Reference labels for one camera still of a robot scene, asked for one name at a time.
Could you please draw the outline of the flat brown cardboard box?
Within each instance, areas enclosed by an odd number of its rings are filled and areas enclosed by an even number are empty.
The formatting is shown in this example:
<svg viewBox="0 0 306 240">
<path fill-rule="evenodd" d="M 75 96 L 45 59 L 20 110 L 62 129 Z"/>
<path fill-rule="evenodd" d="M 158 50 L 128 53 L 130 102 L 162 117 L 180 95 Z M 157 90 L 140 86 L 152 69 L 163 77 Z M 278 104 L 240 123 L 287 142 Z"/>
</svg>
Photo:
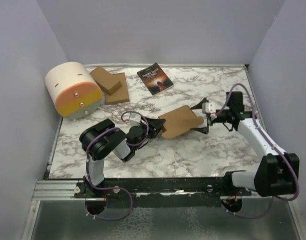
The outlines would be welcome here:
<svg viewBox="0 0 306 240">
<path fill-rule="evenodd" d="M 121 87 L 112 95 L 105 96 L 105 102 L 107 105 L 115 105 L 120 103 L 126 103 L 130 101 L 128 85 L 124 72 L 113 74 L 121 82 Z"/>
</svg>

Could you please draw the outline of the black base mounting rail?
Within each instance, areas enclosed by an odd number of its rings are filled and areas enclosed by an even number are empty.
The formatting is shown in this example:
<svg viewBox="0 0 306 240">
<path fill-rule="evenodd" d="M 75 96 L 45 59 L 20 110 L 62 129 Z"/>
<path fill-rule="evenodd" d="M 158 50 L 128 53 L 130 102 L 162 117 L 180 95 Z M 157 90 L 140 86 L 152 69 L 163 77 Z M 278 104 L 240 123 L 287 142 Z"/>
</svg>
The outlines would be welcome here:
<svg viewBox="0 0 306 240">
<path fill-rule="evenodd" d="M 221 199 L 250 196 L 224 177 L 106 178 L 93 189 L 84 179 L 76 184 L 74 197 L 102 201 L 110 208 L 221 207 Z"/>
</svg>

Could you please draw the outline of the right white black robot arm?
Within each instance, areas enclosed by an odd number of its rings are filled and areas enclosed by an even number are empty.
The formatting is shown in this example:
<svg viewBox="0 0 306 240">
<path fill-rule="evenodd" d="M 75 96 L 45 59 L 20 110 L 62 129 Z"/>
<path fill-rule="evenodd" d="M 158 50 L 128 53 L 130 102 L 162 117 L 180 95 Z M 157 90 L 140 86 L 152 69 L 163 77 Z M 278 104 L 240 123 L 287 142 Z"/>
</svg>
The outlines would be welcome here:
<svg viewBox="0 0 306 240">
<path fill-rule="evenodd" d="M 261 127 L 254 110 L 245 110 L 242 92 L 227 92 L 223 110 L 214 109 L 214 105 L 206 98 L 192 109 L 201 109 L 207 117 L 207 125 L 197 127 L 196 131 L 207 134 L 213 124 L 230 124 L 232 127 L 229 131 L 241 134 L 261 158 L 256 172 L 226 172 L 222 183 L 225 194 L 233 196 L 243 188 L 257 192 L 262 197 L 280 199 L 283 195 L 298 196 L 299 157 L 286 152 L 272 140 Z"/>
</svg>

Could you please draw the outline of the dark paperback book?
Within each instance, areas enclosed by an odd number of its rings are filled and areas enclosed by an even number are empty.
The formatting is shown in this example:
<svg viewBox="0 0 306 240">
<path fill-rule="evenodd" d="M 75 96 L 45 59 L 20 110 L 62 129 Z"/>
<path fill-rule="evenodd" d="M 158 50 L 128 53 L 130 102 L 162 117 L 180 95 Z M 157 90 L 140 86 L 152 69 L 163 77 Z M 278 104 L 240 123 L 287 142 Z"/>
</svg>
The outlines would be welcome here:
<svg viewBox="0 0 306 240">
<path fill-rule="evenodd" d="M 153 96 L 174 86 L 157 63 L 138 71 L 137 75 Z"/>
</svg>

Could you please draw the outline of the cream orange cylindrical drawer unit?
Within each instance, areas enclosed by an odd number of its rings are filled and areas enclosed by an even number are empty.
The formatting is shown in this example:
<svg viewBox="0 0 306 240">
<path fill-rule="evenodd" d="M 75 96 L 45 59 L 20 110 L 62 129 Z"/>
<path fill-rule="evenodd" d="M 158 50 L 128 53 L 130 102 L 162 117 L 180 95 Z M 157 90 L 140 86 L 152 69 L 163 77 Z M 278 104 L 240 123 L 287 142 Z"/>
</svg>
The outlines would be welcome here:
<svg viewBox="0 0 306 240">
<path fill-rule="evenodd" d="M 45 85 L 57 112 L 68 120 L 83 118 L 103 103 L 100 87 L 78 62 L 52 68 L 45 77 Z"/>
</svg>

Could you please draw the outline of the folded brown cardboard box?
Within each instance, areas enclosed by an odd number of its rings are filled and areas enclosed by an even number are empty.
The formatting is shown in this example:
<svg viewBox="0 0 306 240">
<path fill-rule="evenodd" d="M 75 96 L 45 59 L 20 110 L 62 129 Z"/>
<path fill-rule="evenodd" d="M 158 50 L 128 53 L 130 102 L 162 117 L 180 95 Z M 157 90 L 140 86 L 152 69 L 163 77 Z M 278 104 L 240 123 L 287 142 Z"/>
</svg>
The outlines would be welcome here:
<svg viewBox="0 0 306 240">
<path fill-rule="evenodd" d="M 91 71 L 90 75 L 99 85 L 101 90 L 108 95 L 114 94 L 118 89 L 122 87 L 121 81 L 101 66 L 98 66 L 93 71 Z"/>
</svg>

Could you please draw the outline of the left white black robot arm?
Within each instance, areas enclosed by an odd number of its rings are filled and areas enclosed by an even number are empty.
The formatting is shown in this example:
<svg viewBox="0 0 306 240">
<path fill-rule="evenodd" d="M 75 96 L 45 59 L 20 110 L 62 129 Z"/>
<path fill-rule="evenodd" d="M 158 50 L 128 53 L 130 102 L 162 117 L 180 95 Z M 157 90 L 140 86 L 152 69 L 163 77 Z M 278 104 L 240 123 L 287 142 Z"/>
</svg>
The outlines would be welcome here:
<svg viewBox="0 0 306 240">
<path fill-rule="evenodd" d="M 103 193 L 104 159 L 114 153 L 124 163 L 135 156 L 135 152 L 146 146 L 162 130 L 165 119 L 142 117 L 138 125 L 128 133 L 117 128 L 110 119 L 105 119 L 87 128 L 79 137 L 82 149 L 86 153 L 86 191 L 92 197 Z"/>
</svg>

